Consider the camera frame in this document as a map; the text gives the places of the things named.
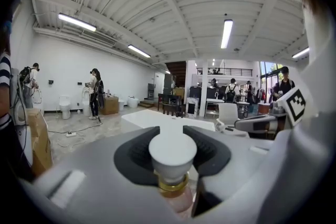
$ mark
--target power strip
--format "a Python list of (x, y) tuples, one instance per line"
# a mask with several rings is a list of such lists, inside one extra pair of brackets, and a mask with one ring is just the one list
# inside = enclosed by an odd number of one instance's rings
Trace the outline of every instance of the power strip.
[(76, 135), (77, 135), (77, 133), (71, 133), (71, 132), (69, 132), (65, 136), (66, 137), (72, 137), (72, 136), (76, 136)]

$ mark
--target chair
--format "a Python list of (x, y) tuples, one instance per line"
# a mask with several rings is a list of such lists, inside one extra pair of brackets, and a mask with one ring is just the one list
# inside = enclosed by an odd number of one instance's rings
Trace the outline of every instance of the chair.
[(237, 105), (232, 103), (221, 103), (219, 107), (219, 118), (217, 119), (216, 128), (222, 131), (225, 125), (234, 126), (235, 122), (239, 120)]

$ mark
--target ceiling light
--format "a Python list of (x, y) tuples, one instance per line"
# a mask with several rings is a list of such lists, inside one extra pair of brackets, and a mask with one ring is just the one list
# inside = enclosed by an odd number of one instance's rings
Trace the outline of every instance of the ceiling light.
[(225, 20), (224, 21), (224, 29), (223, 29), (223, 38), (222, 38), (222, 44), (221, 49), (225, 49), (227, 47), (227, 44), (229, 42), (231, 29), (232, 29), (233, 21), (232, 20)]
[(65, 21), (67, 21), (69, 23), (72, 23), (74, 25), (78, 25), (80, 27), (83, 27), (83, 28), (88, 29), (88, 30), (93, 31), (93, 32), (96, 31), (96, 29), (97, 29), (93, 25), (90, 25), (90, 24), (88, 24), (86, 22), (83, 22), (82, 20), (73, 18), (71, 16), (65, 15), (63, 13), (59, 13), (58, 14), (58, 18), (61, 19), (61, 20), (65, 20)]
[(135, 48), (133, 45), (128, 45), (128, 48), (131, 49), (131, 50), (136, 51), (137, 53), (139, 53), (141, 55), (144, 55), (147, 58), (151, 58), (150, 55), (148, 55), (147, 53), (143, 52), (142, 50), (139, 50), (138, 48)]
[(301, 55), (303, 55), (303, 54), (305, 54), (305, 53), (307, 53), (307, 52), (309, 52), (309, 48), (306, 48), (306, 49), (304, 49), (304, 50), (298, 52), (297, 54), (294, 54), (294, 55), (292, 56), (292, 58), (298, 58), (298, 57), (300, 57)]

